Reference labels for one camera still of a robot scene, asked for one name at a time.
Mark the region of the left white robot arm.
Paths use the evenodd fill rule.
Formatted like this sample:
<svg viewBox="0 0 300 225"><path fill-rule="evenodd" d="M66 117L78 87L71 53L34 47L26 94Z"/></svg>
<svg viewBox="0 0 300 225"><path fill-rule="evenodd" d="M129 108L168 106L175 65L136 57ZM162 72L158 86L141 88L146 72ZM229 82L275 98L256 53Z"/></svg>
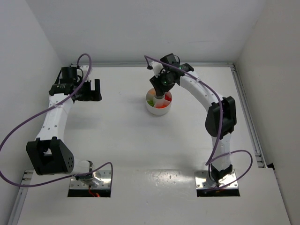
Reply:
<svg viewBox="0 0 300 225"><path fill-rule="evenodd" d="M44 123L26 151L37 175L71 174L81 179L92 170L92 162L76 159L64 143L68 114L75 101L101 101L100 80L84 80L89 66L62 67L62 77L49 90L49 107Z"/></svg>

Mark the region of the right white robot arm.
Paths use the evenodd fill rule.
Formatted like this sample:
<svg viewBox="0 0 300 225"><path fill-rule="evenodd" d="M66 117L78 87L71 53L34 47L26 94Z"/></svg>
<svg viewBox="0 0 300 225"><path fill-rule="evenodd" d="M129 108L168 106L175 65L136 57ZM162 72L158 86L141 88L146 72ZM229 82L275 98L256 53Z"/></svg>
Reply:
<svg viewBox="0 0 300 225"><path fill-rule="evenodd" d="M205 128L213 143L213 150L206 165L210 167L211 178L218 183L233 170L230 139L237 123L234 98L218 94L200 79L191 65L181 64L172 53L160 60L148 56L145 59L147 69L154 72L150 82L157 97L163 96L178 85L195 97L206 110Z"/></svg>

